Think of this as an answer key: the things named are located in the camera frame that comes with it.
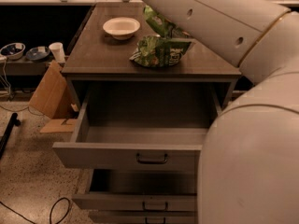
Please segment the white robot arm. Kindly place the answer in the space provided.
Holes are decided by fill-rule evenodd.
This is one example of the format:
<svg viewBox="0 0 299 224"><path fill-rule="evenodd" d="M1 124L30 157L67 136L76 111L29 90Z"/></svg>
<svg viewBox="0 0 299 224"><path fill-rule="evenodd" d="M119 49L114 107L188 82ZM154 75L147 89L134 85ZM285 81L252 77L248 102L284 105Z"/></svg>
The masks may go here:
<svg viewBox="0 0 299 224"><path fill-rule="evenodd" d="M299 14L266 0L143 0L253 88L209 128L199 224L299 224Z"/></svg>

